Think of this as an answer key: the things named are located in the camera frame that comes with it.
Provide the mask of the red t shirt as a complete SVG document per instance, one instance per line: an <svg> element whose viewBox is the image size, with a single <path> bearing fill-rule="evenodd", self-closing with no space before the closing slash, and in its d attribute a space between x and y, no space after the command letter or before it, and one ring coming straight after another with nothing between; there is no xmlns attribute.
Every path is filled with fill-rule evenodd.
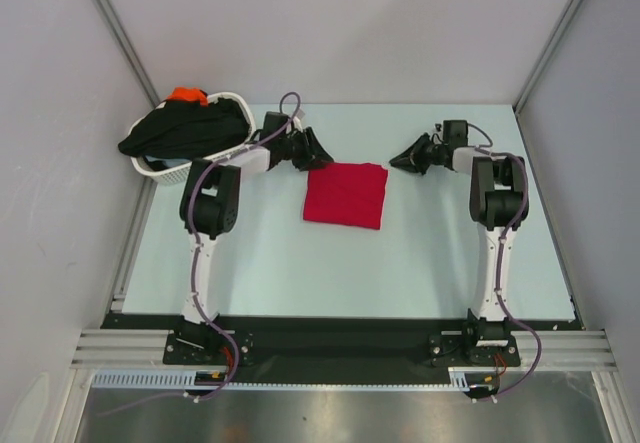
<svg viewBox="0 0 640 443"><path fill-rule="evenodd" d="M372 163L331 163L307 178L303 220L381 228L388 170Z"/></svg>

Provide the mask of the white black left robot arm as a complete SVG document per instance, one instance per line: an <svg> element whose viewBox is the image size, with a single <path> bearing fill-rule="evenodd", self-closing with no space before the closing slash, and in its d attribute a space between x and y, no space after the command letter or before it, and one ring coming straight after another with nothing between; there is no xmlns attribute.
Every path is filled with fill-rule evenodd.
<svg viewBox="0 0 640 443"><path fill-rule="evenodd" d="M205 324L219 314L214 269L216 246L238 219L241 183L289 161L302 172L323 169L334 162L310 127L300 119L268 112L263 127L235 149L192 162L180 202L180 218L190 237L190 283L182 317Z"/></svg>

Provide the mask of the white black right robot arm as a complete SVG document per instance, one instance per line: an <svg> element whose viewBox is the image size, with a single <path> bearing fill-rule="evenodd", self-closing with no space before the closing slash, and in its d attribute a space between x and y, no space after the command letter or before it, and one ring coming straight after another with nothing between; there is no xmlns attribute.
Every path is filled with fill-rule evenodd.
<svg viewBox="0 0 640 443"><path fill-rule="evenodd" d="M494 149L494 141L466 120L445 120L425 132L389 164L424 175L443 167L470 178L469 214L479 232L480 256L472 317L487 323L510 318L508 273L516 232L529 212L524 159Z"/></svg>

